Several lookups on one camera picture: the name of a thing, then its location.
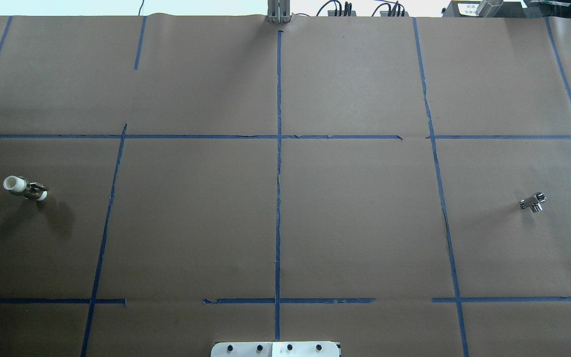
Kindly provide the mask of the chrome tee pipe fitting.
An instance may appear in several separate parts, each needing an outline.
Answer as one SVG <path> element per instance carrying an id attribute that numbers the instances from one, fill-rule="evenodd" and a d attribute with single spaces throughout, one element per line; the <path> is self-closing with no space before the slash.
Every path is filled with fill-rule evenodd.
<path id="1" fill-rule="evenodd" d="M 532 196 L 526 197 L 519 202 L 522 210 L 530 209 L 533 213 L 543 211 L 543 204 L 546 202 L 546 195 L 543 192 L 536 192 Z"/>

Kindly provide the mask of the white PPR brass valve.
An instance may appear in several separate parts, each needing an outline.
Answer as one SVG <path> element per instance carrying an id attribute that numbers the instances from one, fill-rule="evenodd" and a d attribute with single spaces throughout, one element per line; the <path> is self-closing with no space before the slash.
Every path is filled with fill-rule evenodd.
<path id="1" fill-rule="evenodd" d="M 2 186 L 13 196 L 22 196 L 29 201 L 44 201 L 49 191 L 45 185 L 19 176 L 6 177 Z"/>

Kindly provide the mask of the steel cylinder weight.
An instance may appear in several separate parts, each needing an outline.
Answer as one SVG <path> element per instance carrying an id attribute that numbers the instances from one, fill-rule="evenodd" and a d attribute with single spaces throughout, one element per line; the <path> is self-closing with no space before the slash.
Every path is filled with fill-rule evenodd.
<path id="1" fill-rule="evenodd" d="M 483 18 L 496 16 L 503 5 L 503 0 L 481 0 L 476 8 L 476 15 Z"/>

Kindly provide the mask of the aluminium frame post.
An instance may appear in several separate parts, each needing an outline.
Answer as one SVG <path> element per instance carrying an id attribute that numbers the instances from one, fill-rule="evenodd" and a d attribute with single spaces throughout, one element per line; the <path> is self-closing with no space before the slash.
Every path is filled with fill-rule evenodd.
<path id="1" fill-rule="evenodd" d="M 267 0 L 267 22 L 290 23 L 292 18 L 290 4 L 290 0 Z"/>

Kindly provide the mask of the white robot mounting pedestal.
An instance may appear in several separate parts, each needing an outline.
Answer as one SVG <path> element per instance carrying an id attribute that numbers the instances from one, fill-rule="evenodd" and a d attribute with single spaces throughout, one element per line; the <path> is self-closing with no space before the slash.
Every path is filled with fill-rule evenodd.
<path id="1" fill-rule="evenodd" d="M 333 341 L 231 342 L 213 345 L 211 357 L 340 357 Z"/>

